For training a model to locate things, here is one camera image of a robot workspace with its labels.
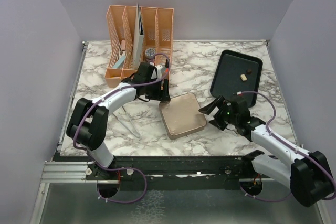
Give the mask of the gold chocolate tin box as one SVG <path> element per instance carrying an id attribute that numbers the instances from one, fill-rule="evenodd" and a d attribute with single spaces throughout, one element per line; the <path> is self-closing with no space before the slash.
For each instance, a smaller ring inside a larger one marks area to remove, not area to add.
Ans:
<path id="1" fill-rule="evenodd" d="M 202 131 L 203 129 L 205 129 L 206 124 L 204 125 L 193 125 L 193 126 L 186 126 L 186 127 L 168 127 L 167 125 L 165 125 L 165 129 L 167 132 L 167 136 L 169 139 L 171 140 L 176 140 L 178 138 L 184 137 L 184 136 L 188 136 L 190 134 Z"/>

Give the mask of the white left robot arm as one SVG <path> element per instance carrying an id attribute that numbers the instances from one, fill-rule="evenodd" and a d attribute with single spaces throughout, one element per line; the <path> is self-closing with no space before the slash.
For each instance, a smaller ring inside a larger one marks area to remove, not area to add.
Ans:
<path id="1" fill-rule="evenodd" d="M 145 102 L 169 102 L 168 73 L 168 61 L 164 66 L 142 62 L 135 73 L 123 79 L 113 90 L 93 100 L 81 98 L 77 101 L 66 135 L 73 140 L 75 147 L 86 150 L 99 164 L 98 173 L 102 178 L 110 179 L 116 172 L 112 163 L 114 155 L 104 143 L 109 116 L 141 96 L 145 97 Z"/>

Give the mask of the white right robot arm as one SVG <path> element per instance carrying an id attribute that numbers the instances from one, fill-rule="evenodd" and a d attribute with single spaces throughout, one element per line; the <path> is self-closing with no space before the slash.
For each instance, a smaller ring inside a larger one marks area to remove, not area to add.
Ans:
<path id="1" fill-rule="evenodd" d="M 239 135 L 273 155 L 254 152 L 249 160 L 241 164 L 241 171 L 246 177 L 262 174 L 276 180 L 289 188 L 296 201 L 305 207 L 320 200 L 335 199 L 335 179 L 323 153 L 310 152 L 290 142 L 274 132 L 270 122 L 252 116 L 242 93 L 228 100 L 223 96 L 217 97 L 199 112 L 209 115 L 214 109 L 217 112 L 210 120 L 211 125 L 222 131 L 232 125 Z"/>

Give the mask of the rose gold tin lid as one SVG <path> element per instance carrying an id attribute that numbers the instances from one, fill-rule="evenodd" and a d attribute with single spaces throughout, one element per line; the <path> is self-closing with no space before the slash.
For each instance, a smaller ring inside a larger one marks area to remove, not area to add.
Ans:
<path id="1" fill-rule="evenodd" d="M 160 102 L 159 110 L 164 126 L 186 127 L 207 124 L 203 113 L 200 113 L 199 102 L 193 93 L 179 95 L 170 102 Z"/>

